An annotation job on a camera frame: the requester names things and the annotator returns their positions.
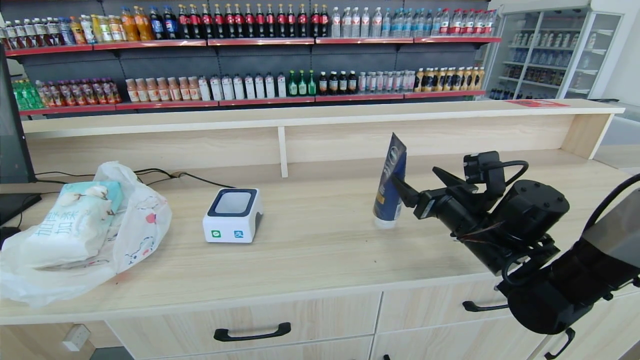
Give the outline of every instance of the white plastic bag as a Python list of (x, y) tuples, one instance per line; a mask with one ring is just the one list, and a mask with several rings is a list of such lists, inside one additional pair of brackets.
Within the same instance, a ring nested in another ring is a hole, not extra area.
[(151, 255), (169, 230), (172, 212), (166, 199), (140, 183), (128, 167), (102, 164), (94, 181), (118, 181), (123, 199), (100, 252), (87, 260), (33, 269), (20, 264), (21, 242), (32, 226), (8, 238), (0, 252), (0, 296), (40, 307), (78, 297)]

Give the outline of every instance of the wall outlet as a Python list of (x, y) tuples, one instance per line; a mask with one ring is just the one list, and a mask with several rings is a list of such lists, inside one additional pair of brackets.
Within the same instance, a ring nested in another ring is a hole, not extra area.
[(74, 325), (62, 340), (69, 351), (80, 351), (84, 343), (89, 339), (91, 332), (82, 324)]

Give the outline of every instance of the white scanner box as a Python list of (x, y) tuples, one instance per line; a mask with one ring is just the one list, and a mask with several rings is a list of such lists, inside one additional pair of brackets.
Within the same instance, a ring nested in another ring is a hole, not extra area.
[(264, 210), (258, 189), (221, 189), (202, 219), (209, 243), (251, 243)]

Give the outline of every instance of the black handle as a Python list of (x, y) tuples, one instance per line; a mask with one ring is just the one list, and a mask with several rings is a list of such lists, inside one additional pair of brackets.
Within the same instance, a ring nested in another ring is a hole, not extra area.
[(491, 310), (500, 310), (507, 309), (509, 305), (496, 305), (496, 306), (478, 306), (475, 302), (472, 301), (463, 301), (462, 306), (465, 307), (465, 310), (470, 311), (472, 313), (479, 313), (480, 311), (491, 311)]
[(213, 334), (213, 338), (218, 341), (247, 341), (247, 340), (260, 340), (260, 339), (268, 339), (268, 338), (277, 338), (279, 336), (283, 336), (289, 334), (291, 332), (291, 323), (284, 322), (278, 325), (278, 330), (272, 332), (271, 334), (263, 334), (263, 335), (253, 335), (253, 336), (239, 336), (234, 338), (233, 336), (229, 336), (229, 329), (216, 329), (216, 332)]
[(573, 341), (573, 339), (575, 338), (575, 331), (574, 331), (572, 328), (569, 328), (569, 329), (565, 330), (565, 332), (564, 332), (564, 333), (567, 335), (568, 340), (566, 341), (566, 343), (564, 344), (564, 346), (562, 347), (562, 349), (560, 349), (560, 351), (559, 351), (556, 355), (551, 354), (550, 352), (547, 352), (547, 353), (545, 354), (545, 359), (547, 359), (547, 360), (554, 360), (555, 358), (557, 358), (558, 356), (560, 356), (560, 354), (562, 354), (562, 352), (566, 349), (566, 347), (567, 347), (567, 346), (569, 346), (569, 344), (570, 344), (570, 343)]

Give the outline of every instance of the monitor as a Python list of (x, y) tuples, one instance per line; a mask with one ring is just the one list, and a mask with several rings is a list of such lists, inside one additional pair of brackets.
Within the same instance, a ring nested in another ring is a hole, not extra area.
[[(13, 96), (6, 54), (0, 45), (0, 184), (35, 181), (18, 104)], [(0, 225), (39, 200), (39, 194), (34, 193), (0, 193)]]

